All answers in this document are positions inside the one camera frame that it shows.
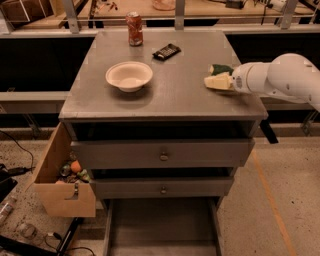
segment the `drawer knob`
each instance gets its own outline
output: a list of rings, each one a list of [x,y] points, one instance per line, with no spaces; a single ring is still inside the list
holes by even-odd
[[[166,153],[162,152],[160,155],[160,160],[161,161],[168,161],[169,157]]]
[[[161,187],[160,194],[162,194],[162,195],[167,194],[167,188],[166,187]]]

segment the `floor marking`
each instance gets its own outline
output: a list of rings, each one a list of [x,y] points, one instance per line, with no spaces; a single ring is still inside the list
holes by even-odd
[[[278,227],[280,229],[280,233],[282,235],[282,238],[284,240],[284,243],[289,251],[289,255],[290,256],[296,256],[297,253],[292,245],[292,242],[290,240],[290,237],[289,237],[289,234],[288,234],[288,231],[286,229],[286,226],[281,218],[281,215],[280,215],[280,212],[278,210],[278,207],[277,207],[277,204],[276,204],[276,201],[274,199],[274,197],[272,196],[272,193],[271,193],[271,189],[270,189],[270,186],[267,182],[267,179],[264,175],[264,172],[263,172],[263,169],[261,167],[261,164],[260,164],[260,161],[258,159],[258,156],[257,156],[257,153],[256,151],[253,149],[252,150],[252,157],[253,157],[253,160],[254,160],[254,165],[258,171],[258,174],[259,174],[259,178],[262,182],[262,185],[264,187],[264,190],[267,194],[267,198],[268,198],[268,201],[269,201],[269,204],[271,206],[271,209],[272,209],[272,212],[273,212],[273,215],[277,221],[277,224],[278,224]]]

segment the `red can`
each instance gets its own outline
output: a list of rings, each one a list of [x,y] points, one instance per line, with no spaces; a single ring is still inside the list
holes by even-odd
[[[129,44],[138,46],[143,43],[142,19],[137,12],[129,12],[126,15],[129,32]]]

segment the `white bowl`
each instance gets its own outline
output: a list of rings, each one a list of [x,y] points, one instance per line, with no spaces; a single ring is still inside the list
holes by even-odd
[[[126,61],[112,66],[106,73],[109,84],[124,92],[135,92],[152,78],[152,69],[141,62]]]

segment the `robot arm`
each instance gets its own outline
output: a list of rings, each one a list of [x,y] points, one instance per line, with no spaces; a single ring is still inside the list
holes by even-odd
[[[271,63],[253,62],[232,73],[233,88],[293,102],[307,102],[320,111],[320,72],[298,54],[284,54]]]

